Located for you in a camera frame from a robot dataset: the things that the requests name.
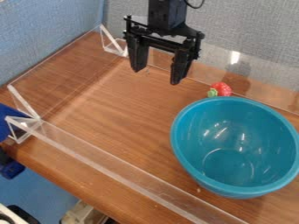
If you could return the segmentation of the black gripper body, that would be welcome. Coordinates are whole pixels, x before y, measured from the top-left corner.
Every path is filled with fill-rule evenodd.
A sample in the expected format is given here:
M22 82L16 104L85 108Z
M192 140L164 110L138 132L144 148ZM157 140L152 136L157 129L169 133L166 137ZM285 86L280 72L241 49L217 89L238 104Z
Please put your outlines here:
M198 58L204 34L193 30L184 22L166 29L161 24L148 24L146 17L126 15L124 20L126 47L133 51L129 57L134 57L136 52L152 47L168 53L184 50L189 60Z

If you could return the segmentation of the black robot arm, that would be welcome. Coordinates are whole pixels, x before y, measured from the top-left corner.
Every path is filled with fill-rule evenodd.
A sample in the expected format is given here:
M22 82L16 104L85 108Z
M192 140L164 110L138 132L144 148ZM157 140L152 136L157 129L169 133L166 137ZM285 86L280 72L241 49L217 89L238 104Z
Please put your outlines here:
M185 24L186 0L148 0L145 21L126 15L124 38L128 58L137 73L146 66L149 48L173 54L170 64L170 84L177 85L185 78L192 62L200 57L204 33Z

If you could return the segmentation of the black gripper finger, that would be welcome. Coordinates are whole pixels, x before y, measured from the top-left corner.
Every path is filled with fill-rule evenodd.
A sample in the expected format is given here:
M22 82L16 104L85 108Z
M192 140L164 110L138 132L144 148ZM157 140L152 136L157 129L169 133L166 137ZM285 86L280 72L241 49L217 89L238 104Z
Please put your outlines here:
M141 37L132 34L126 36L125 41L130 67L137 73L146 66L149 46Z
M185 78L192 64L192 50L177 49L170 64L170 84L177 85Z

